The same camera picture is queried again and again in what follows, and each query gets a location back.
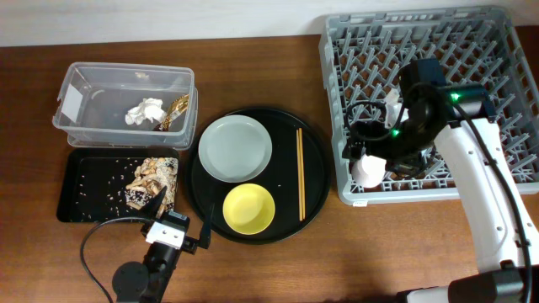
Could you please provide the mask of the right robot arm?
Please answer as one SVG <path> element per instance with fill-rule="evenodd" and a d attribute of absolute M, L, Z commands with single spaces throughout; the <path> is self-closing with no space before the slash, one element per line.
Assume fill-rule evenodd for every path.
<path fill-rule="evenodd" d="M 472 232 L 478 272 L 444 287 L 405 290 L 396 302 L 536 302 L 538 230 L 504 157 L 488 91 L 450 85 L 437 59 L 411 61 L 399 72 L 403 101 L 396 119 L 355 121 L 343 157 L 354 180 L 376 187 L 385 172 L 432 146 L 453 177 Z"/>

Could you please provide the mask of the pink cup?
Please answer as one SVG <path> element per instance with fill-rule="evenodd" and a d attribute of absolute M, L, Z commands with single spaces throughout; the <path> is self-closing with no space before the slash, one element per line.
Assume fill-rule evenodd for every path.
<path fill-rule="evenodd" d="M 361 187 L 375 188 L 384 179 L 386 164 L 385 159 L 364 155 L 351 168 L 352 178 Z"/>

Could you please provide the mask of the gold snack wrapper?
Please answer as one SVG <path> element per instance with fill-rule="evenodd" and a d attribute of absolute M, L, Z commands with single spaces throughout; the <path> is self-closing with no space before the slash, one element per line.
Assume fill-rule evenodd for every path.
<path fill-rule="evenodd" d="M 163 122 L 159 123 L 153 128 L 153 131 L 169 131 L 170 125 L 181 114 L 183 114 L 189 105 L 189 95 L 185 94 L 180 98 L 177 98 L 168 108 Z"/>

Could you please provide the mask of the grey plate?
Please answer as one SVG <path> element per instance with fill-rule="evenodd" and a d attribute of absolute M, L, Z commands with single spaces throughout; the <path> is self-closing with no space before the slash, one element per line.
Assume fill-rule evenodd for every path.
<path fill-rule="evenodd" d="M 225 183 L 257 177 L 270 162 L 270 133 L 256 119 L 232 114 L 212 122 L 203 131 L 198 157 L 202 167 Z"/>

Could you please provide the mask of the yellow bowl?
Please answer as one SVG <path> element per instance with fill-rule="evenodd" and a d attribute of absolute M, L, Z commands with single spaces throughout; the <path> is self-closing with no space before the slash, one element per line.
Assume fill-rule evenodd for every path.
<path fill-rule="evenodd" d="M 225 197 L 222 214 L 235 232 L 252 236 L 267 229 L 275 217 L 276 206 L 271 193 L 255 183 L 233 188 Z"/>

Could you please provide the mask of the food scraps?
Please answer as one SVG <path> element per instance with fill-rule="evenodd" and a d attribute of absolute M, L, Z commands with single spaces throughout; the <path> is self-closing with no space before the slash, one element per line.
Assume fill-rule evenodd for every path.
<path fill-rule="evenodd" d="M 174 157 L 149 157 L 142 161 L 134 172 L 135 179 L 125 186 L 126 204 L 140 210 L 152 198 L 167 188 L 163 200 L 157 208 L 159 218 L 173 210 L 177 190 L 179 160 Z"/>

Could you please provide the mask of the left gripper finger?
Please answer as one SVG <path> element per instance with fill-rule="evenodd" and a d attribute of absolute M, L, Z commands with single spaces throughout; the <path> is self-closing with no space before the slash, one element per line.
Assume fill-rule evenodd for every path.
<path fill-rule="evenodd" d="M 203 249 L 208 249 L 211 244 L 211 225 L 214 209 L 215 204 L 212 203 L 205 214 L 205 220 L 200 230 L 198 247 Z"/>
<path fill-rule="evenodd" d="M 148 200 L 148 202 L 141 207 L 141 214 L 148 218 L 155 218 L 159 212 L 167 193 L 168 187 L 164 186 L 157 195 Z"/>

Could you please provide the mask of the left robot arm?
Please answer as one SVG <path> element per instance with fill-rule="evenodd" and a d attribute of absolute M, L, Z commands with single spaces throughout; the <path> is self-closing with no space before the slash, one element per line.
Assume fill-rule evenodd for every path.
<path fill-rule="evenodd" d="M 141 233 L 150 244 L 142 262 L 122 264 L 112 279 L 118 302 L 160 302 L 177 267 L 181 253 L 194 255 L 199 248 L 207 249 L 211 243 L 211 221 L 215 209 L 211 205 L 197 239 L 189 237 L 189 217 L 173 210 L 159 214 L 166 189 L 140 208 L 140 214 L 149 222 Z"/>

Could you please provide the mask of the white tissue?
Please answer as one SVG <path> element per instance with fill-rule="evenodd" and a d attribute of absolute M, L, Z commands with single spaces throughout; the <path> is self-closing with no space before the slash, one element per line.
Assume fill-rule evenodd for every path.
<path fill-rule="evenodd" d="M 155 120 L 163 122 L 166 112 L 162 109 L 163 101 L 158 98 L 144 98 L 137 106 L 129 109 L 125 114 L 125 122 L 128 125 L 141 125 L 145 120 L 151 123 Z"/>

